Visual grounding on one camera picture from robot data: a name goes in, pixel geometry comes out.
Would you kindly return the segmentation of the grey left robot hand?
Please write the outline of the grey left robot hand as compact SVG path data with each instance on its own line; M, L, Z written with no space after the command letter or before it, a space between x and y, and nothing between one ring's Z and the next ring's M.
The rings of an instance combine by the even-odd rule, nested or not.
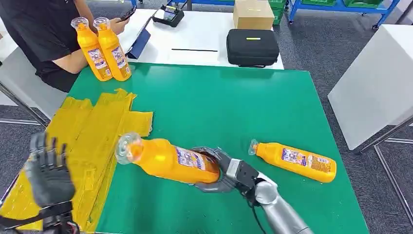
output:
M57 138L52 137L51 147L47 146L45 132L32 135L29 157L24 166L34 201L41 208L71 201L75 195L67 166L67 144L62 144L60 154L56 145Z

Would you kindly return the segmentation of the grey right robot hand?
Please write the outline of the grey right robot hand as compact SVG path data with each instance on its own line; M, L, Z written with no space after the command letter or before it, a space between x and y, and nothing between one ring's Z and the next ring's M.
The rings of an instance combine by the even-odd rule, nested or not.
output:
M220 170L217 181L212 183L198 182L194 184L194 187L204 193L227 193L235 189L237 182L226 175L232 157L220 148L194 147L191 151L205 155L219 166Z

